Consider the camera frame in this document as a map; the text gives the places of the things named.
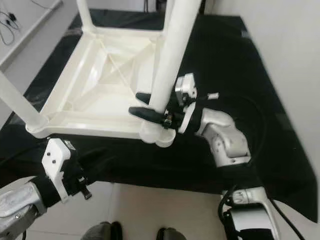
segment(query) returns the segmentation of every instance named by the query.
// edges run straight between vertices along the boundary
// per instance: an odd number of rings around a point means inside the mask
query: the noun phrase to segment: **black tablecloth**
[[[160,30],[164,21],[164,16],[158,13],[92,10],[91,15],[96,25],[117,28]],[[74,29],[80,26],[81,20],[76,16],[69,28],[73,31],[61,39],[26,91],[25,96],[38,110],[79,41],[79,31]],[[256,161],[259,176],[271,197],[316,221],[318,193],[314,172],[242,20],[199,15],[179,76],[186,73],[194,73],[200,96],[215,92],[234,96],[208,101],[205,105],[227,112],[235,119],[236,126],[248,138],[252,153],[261,140],[261,117],[252,104],[236,96],[248,97],[261,107],[268,130]],[[101,167],[101,181],[216,194],[229,187],[215,167],[208,144],[195,136],[178,134],[168,148],[134,139],[58,137],[71,140],[80,155],[100,146],[110,149],[110,155],[116,158]],[[0,156],[10,156],[35,141],[21,120],[12,114],[0,132]],[[42,154],[43,150],[34,150],[4,165],[0,169],[0,187],[21,177],[43,173]]]

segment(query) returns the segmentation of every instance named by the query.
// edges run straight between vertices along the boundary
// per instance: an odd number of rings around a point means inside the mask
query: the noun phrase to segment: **metal bracket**
[[[61,168],[64,161],[70,157],[71,152],[64,142],[59,138],[52,138],[48,141],[42,158],[45,173],[51,179],[63,203],[68,200],[68,193],[62,182],[64,173],[61,172]]]
[[[0,195],[0,218],[11,216],[28,205],[35,205],[40,215],[47,211],[37,187],[32,182]]]
[[[12,215],[0,217],[0,240],[14,240],[38,217],[37,208],[27,205]]]
[[[189,105],[188,102],[190,101],[188,100],[195,100],[197,98],[197,88],[194,74],[188,73],[178,77],[174,91],[180,107]]]

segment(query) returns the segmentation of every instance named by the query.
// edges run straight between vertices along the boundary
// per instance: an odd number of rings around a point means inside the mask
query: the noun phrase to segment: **white plastic stool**
[[[83,35],[38,113],[0,74],[0,98],[37,138],[51,134],[142,139],[161,147],[176,132],[129,114],[143,106],[164,112],[177,78],[201,0],[168,0],[162,31],[93,25],[86,0],[77,0]]]

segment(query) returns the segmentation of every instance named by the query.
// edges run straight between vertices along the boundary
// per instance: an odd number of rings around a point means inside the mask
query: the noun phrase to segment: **person's foot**
[[[112,224],[101,222],[86,231],[81,240],[122,240],[121,224],[117,221]]]
[[[187,240],[182,233],[174,228],[160,228],[156,235],[156,240]]]

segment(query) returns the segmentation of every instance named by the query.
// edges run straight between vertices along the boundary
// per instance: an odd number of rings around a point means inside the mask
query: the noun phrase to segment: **white wall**
[[[319,10],[319,0],[215,0],[213,7],[213,13],[240,15],[244,20],[318,179]],[[311,223],[287,206],[281,206],[306,239],[319,239],[320,225]],[[286,237],[283,239],[297,239],[291,231],[286,232],[287,226],[281,223],[281,232]]]
[[[0,1],[0,69],[5,70],[12,59],[19,54],[24,45],[34,36],[42,24],[61,6],[61,0],[41,0],[42,6],[30,0],[1,0]],[[13,13],[16,21],[11,26],[6,24],[7,15]]]

